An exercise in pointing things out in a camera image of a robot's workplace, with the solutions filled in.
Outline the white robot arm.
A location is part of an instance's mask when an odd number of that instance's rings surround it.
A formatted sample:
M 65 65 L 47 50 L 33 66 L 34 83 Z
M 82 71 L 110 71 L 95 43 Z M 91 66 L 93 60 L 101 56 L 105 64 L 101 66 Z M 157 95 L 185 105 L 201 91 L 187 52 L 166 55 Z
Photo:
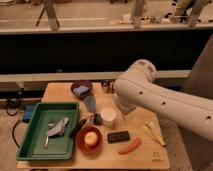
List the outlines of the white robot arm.
M 129 113 L 137 106 L 144 107 L 213 141 L 213 100 L 158 86 L 153 83 L 155 73 L 155 66 L 145 59 L 123 72 L 113 85 L 118 108 Z

